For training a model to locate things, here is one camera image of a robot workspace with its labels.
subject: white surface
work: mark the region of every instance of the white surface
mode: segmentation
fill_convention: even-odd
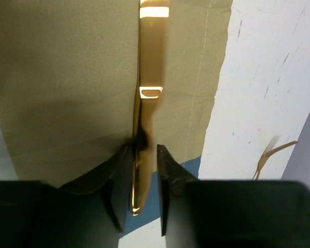
[[[310,111],[310,1],[235,0],[228,35],[203,179],[251,179],[271,138],[297,140]],[[280,179],[292,150],[273,155],[260,178]]]
[[[165,238],[161,237],[161,220],[156,219],[121,238],[118,248],[126,247],[165,248]]]

